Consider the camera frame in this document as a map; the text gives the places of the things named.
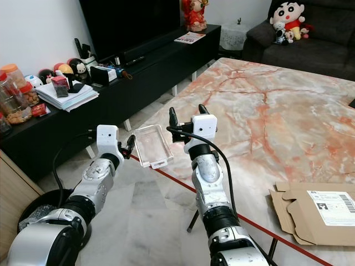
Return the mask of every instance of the black tv screen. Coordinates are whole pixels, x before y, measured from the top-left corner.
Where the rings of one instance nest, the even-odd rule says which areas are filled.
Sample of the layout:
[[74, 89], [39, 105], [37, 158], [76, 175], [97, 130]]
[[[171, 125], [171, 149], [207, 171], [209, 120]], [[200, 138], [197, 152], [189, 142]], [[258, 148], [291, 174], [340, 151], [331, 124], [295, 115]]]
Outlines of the black tv screen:
[[180, 26], [179, 0], [80, 0], [98, 60]]

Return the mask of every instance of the black cable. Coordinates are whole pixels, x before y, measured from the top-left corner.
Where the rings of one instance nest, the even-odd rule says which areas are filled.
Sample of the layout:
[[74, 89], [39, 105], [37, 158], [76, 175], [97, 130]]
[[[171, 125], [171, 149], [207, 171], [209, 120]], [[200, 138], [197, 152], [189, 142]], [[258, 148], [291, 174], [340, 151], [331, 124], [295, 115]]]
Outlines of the black cable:
[[[231, 168], [228, 162], [227, 157], [224, 155], [224, 153], [211, 141], [205, 139], [204, 137], [195, 135], [195, 134], [191, 134], [191, 133], [187, 133], [187, 132], [183, 132], [180, 131], [181, 129], [179, 127], [171, 127], [168, 126], [166, 128], [166, 130], [168, 130], [171, 133], [176, 133], [176, 134], [180, 134], [186, 137], [192, 137], [194, 139], [203, 141], [204, 143], [210, 145], [212, 148], [214, 148], [223, 158], [224, 163], [226, 164], [226, 168], [227, 168], [227, 174], [228, 174], [228, 182], [229, 182], [229, 193], [230, 193], [230, 197], [231, 197], [231, 203], [232, 203], [232, 209], [234, 211], [234, 214], [238, 219], [238, 214], [237, 214], [237, 210], [235, 207], [235, 202], [234, 202], [234, 192], [233, 192], [233, 181], [232, 181], [232, 174], [231, 174]], [[260, 250], [260, 252], [262, 253], [262, 255], [265, 257], [265, 259], [267, 260], [268, 264], [272, 265], [272, 266], [277, 266], [277, 264], [268, 256], [268, 254], [259, 246], [259, 244], [251, 237], [251, 235], [249, 235], [249, 237], [252, 239], [252, 241], [255, 243], [255, 245], [258, 247], [258, 249]]]
[[53, 170], [53, 175], [54, 175], [54, 178], [55, 178], [55, 181], [57, 182], [58, 184], [58, 187], [59, 187], [59, 202], [58, 202], [58, 208], [61, 207], [62, 205], [62, 202], [63, 202], [63, 185], [58, 177], [58, 174], [57, 174], [57, 158], [58, 156], [60, 155], [60, 153], [64, 150], [64, 148], [66, 148], [70, 143], [72, 143], [73, 140], [76, 140], [80, 137], [83, 137], [83, 136], [91, 136], [92, 132], [86, 132], [86, 133], [82, 133], [82, 134], [79, 134], [75, 137], [73, 137], [71, 140], [67, 141], [60, 149], [59, 151], [57, 152], [57, 154], [55, 155], [54, 159], [53, 159], [53, 164], [52, 164], [52, 170]]

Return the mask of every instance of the barcode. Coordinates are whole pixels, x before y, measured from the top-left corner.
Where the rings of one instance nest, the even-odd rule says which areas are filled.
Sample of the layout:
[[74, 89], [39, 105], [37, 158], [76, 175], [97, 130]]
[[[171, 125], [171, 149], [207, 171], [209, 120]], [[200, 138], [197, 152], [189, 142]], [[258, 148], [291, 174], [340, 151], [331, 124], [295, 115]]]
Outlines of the barcode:
[[340, 198], [342, 198], [342, 200], [344, 201], [346, 207], [348, 207], [348, 210], [351, 212], [351, 213], [355, 213], [355, 207], [354, 207], [354, 204], [350, 201], [350, 199], [348, 199], [347, 196], [345, 195], [339, 195]]

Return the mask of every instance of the cardboard box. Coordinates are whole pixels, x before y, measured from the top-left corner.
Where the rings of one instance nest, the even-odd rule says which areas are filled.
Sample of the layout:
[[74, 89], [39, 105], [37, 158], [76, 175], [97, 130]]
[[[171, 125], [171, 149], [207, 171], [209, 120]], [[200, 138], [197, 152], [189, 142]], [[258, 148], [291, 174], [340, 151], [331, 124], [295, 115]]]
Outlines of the cardboard box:
[[276, 182], [270, 191], [283, 231], [303, 245], [355, 246], [355, 185]]

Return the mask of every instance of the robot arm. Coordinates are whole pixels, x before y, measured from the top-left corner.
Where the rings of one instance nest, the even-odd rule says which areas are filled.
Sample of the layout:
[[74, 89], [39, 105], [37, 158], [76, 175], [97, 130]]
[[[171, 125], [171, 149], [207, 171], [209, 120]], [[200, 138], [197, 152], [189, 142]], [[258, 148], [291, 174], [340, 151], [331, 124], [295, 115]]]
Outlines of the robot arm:
[[184, 141], [185, 153], [192, 160], [192, 182], [196, 188], [196, 201], [204, 223], [211, 255], [211, 266], [267, 266], [255, 243], [242, 228], [231, 203], [223, 189], [223, 171], [218, 164], [218, 154], [210, 150], [205, 142], [182, 136], [183, 132], [193, 133], [213, 141], [217, 129], [217, 118], [199, 105], [200, 115], [191, 122], [180, 125], [174, 108], [170, 108], [170, 127], [173, 142]]
[[84, 171], [81, 183], [60, 209], [29, 225], [16, 236], [8, 254], [8, 265], [75, 264], [87, 226], [102, 210], [124, 157], [129, 158], [134, 147], [133, 136], [127, 149], [122, 148], [117, 139], [116, 126], [98, 126], [99, 153]]

